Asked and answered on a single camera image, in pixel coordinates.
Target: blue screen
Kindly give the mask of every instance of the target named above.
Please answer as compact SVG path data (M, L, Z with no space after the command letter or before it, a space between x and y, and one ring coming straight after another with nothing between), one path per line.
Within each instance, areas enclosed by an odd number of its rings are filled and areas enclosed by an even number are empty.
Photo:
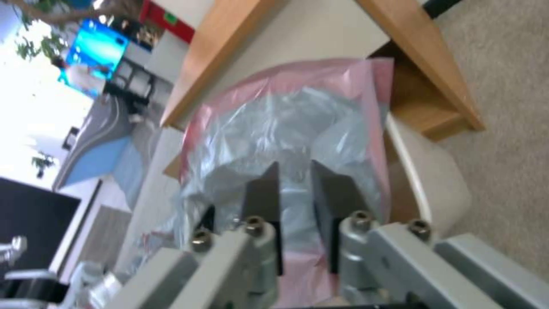
M109 80L120 64L128 43L128 39L118 32L96 20L87 19L80 26L74 43L67 54L66 62L69 64L82 63L91 67L97 65L110 66L110 71L107 73L94 71L94 75ZM59 81L80 90L69 84L64 72L61 73Z

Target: white plastic chair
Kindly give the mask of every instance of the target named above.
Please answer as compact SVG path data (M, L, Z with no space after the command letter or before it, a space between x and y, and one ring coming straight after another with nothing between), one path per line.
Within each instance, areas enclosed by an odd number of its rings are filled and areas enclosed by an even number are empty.
M415 203L420 217L431 224L436 235L445 236L471 206L469 189L456 162L390 113L386 129L399 158L397 165L389 167L393 207L410 209Z

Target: pink plastic bag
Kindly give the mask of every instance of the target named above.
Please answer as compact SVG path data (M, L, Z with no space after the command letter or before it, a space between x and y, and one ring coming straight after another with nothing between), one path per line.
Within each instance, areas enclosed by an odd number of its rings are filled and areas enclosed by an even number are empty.
M390 192L383 121L389 110L392 83L393 60L385 58L298 62L259 72L202 104L193 115L183 139L180 181L185 187L189 181L189 167L193 167L189 166L190 156L199 145L211 143L211 140L204 140L205 132L212 123L219 122L222 115L244 104L260 104L263 97L295 93L303 88L322 90L360 106L368 140L365 154L379 182L381 218L377 219L386 222L390 213ZM337 279L327 272L322 248L306 252L285 250L284 265L277 307L311 306L336 295Z

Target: plastic bag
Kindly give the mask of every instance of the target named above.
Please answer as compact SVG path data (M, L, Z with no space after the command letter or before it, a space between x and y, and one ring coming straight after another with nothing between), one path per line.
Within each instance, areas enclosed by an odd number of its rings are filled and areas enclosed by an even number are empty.
M291 63L203 104L183 140L179 237L189 241L209 205L216 207L216 232L227 229L240 214L245 184L279 162L284 265L292 271L280 278L276 306L311 306L334 296L312 206L310 162L353 177L377 219L388 220L382 124L392 78L391 59Z

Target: carpet floor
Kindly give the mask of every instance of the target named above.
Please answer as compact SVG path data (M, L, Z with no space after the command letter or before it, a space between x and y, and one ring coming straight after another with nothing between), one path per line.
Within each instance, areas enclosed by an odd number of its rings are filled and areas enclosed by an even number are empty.
M472 232L549 280L549 2L463 0L436 20L487 130L441 143L473 195Z

